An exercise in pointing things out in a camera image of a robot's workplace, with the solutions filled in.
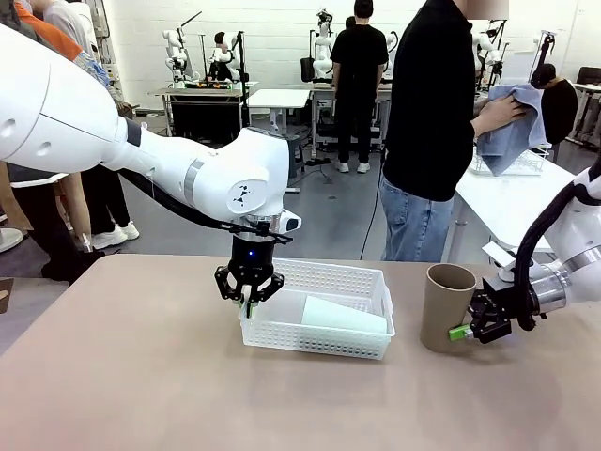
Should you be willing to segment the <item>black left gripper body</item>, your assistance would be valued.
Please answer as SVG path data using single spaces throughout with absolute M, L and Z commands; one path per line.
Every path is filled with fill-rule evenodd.
M 233 237 L 228 270 L 236 287 L 259 287 L 273 275 L 274 241 L 247 241 Z

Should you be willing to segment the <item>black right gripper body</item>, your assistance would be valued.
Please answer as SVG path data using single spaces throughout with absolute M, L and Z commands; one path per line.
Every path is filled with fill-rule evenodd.
M 486 293 L 486 311 L 481 317 L 475 317 L 478 323 L 495 323 L 502 319 L 513 319 L 516 316 L 516 286 L 513 282 L 505 282 L 497 275 L 484 277 L 483 287 Z

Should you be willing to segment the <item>person's right hand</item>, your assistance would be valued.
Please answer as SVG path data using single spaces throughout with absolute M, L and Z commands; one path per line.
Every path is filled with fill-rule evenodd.
M 486 104 L 481 117 L 487 131 L 494 131 L 514 122 L 528 113 L 529 106 L 517 101 L 513 95 L 495 99 Z

